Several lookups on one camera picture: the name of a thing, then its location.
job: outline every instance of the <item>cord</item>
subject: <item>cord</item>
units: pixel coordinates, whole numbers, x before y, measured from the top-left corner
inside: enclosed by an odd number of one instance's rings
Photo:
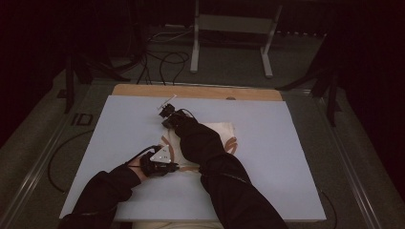
[[[63,190],[62,188],[60,188],[59,186],[57,186],[57,185],[53,182],[53,179],[52,179],[52,176],[51,176],[51,167],[52,167],[51,165],[52,165],[52,162],[53,162],[54,157],[56,156],[56,154],[59,152],[59,150],[60,150],[64,145],[66,145],[66,144],[69,143],[70,141],[72,141],[72,140],[74,140],[74,139],[76,139],[76,138],[78,138],[78,137],[80,137],[80,136],[82,136],[82,135],[86,135],[86,134],[91,133],[91,132],[93,132],[93,131],[94,131],[94,130],[90,130],[90,131],[87,131],[87,132],[83,132],[83,133],[81,133],[81,134],[79,134],[79,135],[74,135],[74,136],[72,136],[71,138],[69,138],[69,139],[67,139],[66,141],[64,141],[62,144],[60,144],[60,145],[54,150],[54,152],[53,152],[53,154],[52,154],[52,156],[51,156],[51,159],[50,159],[50,161],[48,162],[48,181],[49,181],[50,184],[51,184],[56,190],[58,190],[59,192],[65,194],[65,193],[67,192],[67,190]]]
[[[333,222],[333,229],[336,229],[337,227],[337,214],[336,214],[336,209],[334,209],[333,203],[331,202],[330,198],[328,195],[318,186],[315,185],[315,187],[319,190],[319,192],[327,199],[328,203],[330,204],[331,209],[333,210],[333,216],[334,216],[334,222]]]
[[[152,42],[159,42],[159,43],[169,42],[169,41],[175,40],[175,39],[177,39],[177,38],[179,38],[179,37],[185,36],[185,35],[187,35],[188,33],[191,33],[191,32],[192,32],[191,30],[190,30],[190,31],[180,31],[180,32],[178,32],[178,31],[173,31],[173,32],[160,32],[160,33],[157,33],[157,34],[155,34],[155,35],[152,35],[151,38],[149,38],[149,41],[152,41]],[[174,37],[171,37],[171,38],[169,38],[169,39],[167,39],[167,40],[155,40],[155,39],[154,39],[155,37],[158,37],[158,36],[163,35],[163,34],[178,34],[178,35],[177,35],[177,36],[174,36]]]
[[[144,55],[142,57],[142,59],[140,60],[140,65],[143,66],[143,70],[142,70],[142,72],[140,73],[140,75],[138,77],[137,84],[139,84],[140,80],[142,79],[143,74],[146,72],[146,76],[145,76],[146,84],[148,84],[148,79],[149,79],[150,84],[152,85],[152,80],[150,79],[150,74],[149,74],[149,68],[147,66],[148,65],[148,57],[147,57],[147,55]]]
[[[164,63],[181,64],[181,69],[176,73],[176,75],[174,76],[174,78],[172,80],[172,84],[174,86],[177,77],[180,75],[180,73],[182,72],[182,70],[185,67],[185,62],[187,62],[187,60],[189,60],[189,58],[190,58],[189,55],[186,52],[159,52],[159,53],[166,53],[166,55],[164,57],[158,57],[158,56],[152,54],[151,52],[153,52],[153,51],[148,51],[147,54],[152,56],[152,57],[157,58],[158,60],[160,60],[159,73],[160,73],[160,79],[163,82],[163,85],[166,85],[166,82],[164,80],[163,73],[162,73],[163,64]],[[178,56],[181,59],[181,61],[168,61],[168,60],[166,60],[171,55]]]
[[[187,109],[182,108],[182,109],[179,109],[179,111],[186,111],[186,112],[188,112],[189,115],[191,115],[192,118],[197,120],[197,118],[195,116],[193,116],[193,114],[190,111],[188,111]]]
[[[146,151],[152,150],[152,149],[155,149],[155,151],[156,151],[157,149],[160,149],[160,146],[153,145],[153,146],[146,147],[145,149],[143,149],[141,152],[139,152],[137,155],[135,155],[134,157],[132,157],[130,160],[128,160],[128,161],[125,162],[124,164],[125,164],[125,165],[128,165],[132,160],[134,160],[134,159],[137,158],[138,156],[143,155]]]

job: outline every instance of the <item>black sleeve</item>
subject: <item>black sleeve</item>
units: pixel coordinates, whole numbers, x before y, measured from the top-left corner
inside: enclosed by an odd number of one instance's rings
[[[138,176],[126,165],[110,173],[99,172],[86,185],[74,210],[59,223],[60,229],[108,229],[119,202],[132,195],[132,188],[140,184]]]
[[[242,163],[224,151],[219,135],[197,122],[181,125],[181,151],[200,164],[202,186],[211,196],[224,228],[287,228],[265,197],[250,183]]]

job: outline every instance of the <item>table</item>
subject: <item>table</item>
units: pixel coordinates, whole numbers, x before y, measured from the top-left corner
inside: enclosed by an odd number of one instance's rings
[[[171,103],[195,112],[202,123],[226,117],[236,125],[236,157],[283,219],[326,219],[287,105],[277,91],[127,84],[117,85],[104,106],[61,217],[72,211],[82,188],[95,173],[113,169],[139,152],[139,145],[149,146],[161,135],[164,128],[156,108],[173,94],[178,98]],[[200,176],[174,173],[138,186],[136,194],[118,206],[116,220],[217,218]]]
[[[277,11],[274,12],[273,15],[271,15],[271,19],[269,19],[200,13],[199,4],[200,1],[196,0],[194,18],[194,45],[191,55],[190,72],[196,73],[198,71],[200,54],[200,30],[252,32],[267,35],[267,41],[265,45],[260,49],[260,55],[262,56],[265,77],[271,78],[273,76],[273,72],[271,70],[270,61],[268,59],[268,50],[270,49],[271,41],[273,39],[274,33],[276,32],[277,22],[283,8],[282,5],[277,6]]]

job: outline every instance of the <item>wrist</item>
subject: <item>wrist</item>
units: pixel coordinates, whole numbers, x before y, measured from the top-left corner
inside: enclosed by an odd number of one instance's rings
[[[142,172],[140,168],[140,158],[135,158],[131,162],[128,163],[128,168],[130,168],[140,179],[140,182],[143,182],[148,177]]]

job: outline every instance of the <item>white surface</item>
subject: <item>white surface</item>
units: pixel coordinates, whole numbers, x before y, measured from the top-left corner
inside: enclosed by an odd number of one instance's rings
[[[163,126],[157,107],[167,98],[111,95],[61,212],[72,212],[86,183],[111,171],[144,148],[160,142]],[[285,220],[326,219],[287,104],[176,98],[200,122],[231,122],[238,138],[235,156],[252,183]],[[176,172],[146,180],[118,206],[117,220],[217,219],[200,175]]]

